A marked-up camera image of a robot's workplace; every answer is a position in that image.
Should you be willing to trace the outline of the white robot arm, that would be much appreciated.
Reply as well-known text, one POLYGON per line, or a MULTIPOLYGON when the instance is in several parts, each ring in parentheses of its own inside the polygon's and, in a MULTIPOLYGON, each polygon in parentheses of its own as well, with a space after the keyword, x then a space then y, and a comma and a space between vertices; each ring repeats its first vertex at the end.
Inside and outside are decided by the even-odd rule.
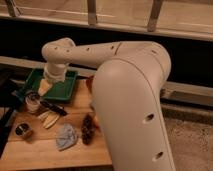
POLYGON ((152 41, 77 46, 70 38, 46 43, 44 77, 65 79, 67 65, 96 70, 92 102, 115 171, 176 171, 160 105, 170 71, 167 50, 152 41))

